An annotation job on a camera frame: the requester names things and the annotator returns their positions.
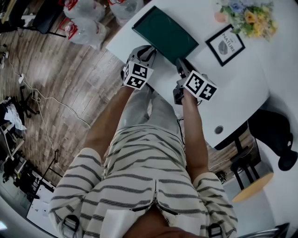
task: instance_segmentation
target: hand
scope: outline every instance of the hand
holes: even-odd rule
[[[195,106],[197,108],[197,99],[187,89],[184,89],[183,93],[182,105],[187,107]]]

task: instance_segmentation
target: picture frame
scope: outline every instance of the picture frame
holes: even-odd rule
[[[232,25],[228,25],[206,41],[222,67],[245,49],[240,36],[231,32],[233,29]]]

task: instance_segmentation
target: stool seat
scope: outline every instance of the stool seat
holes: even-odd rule
[[[272,172],[264,175],[263,177],[259,178],[258,180],[254,181],[251,185],[244,188],[239,194],[237,194],[232,202],[238,203],[246,200],[247,198],[251,197],[252,195],[256,194],[257,192],[261,191],[267,183],[272,179],[273,177]]]

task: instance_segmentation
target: shirt zipper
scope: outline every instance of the shirt zipper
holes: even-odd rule
[[[174,211],[174,210],[171,210],[169,208],[165,208],[165,207],[162,207],[158,204],[158,201],[157,201],[157,190],[156,190],[156,180],[155,180],[155,190],[154,190],[154,197],[153,197],[153,201],[152,203],[150,203],[149,205],[146,205],[146,206],[140,206],[140,207],[137,207],[137,208],[132,208],[131,210],[133,212],[139,212],[139,211],[142,211],[142,210],[145,210],[147,209],[148,207],[152,206],[153,204],[155,204],[159,209],[165,211],[165,212],[168,212],[168,213],[171,213],[173,215],[178,215],[179,213]]]

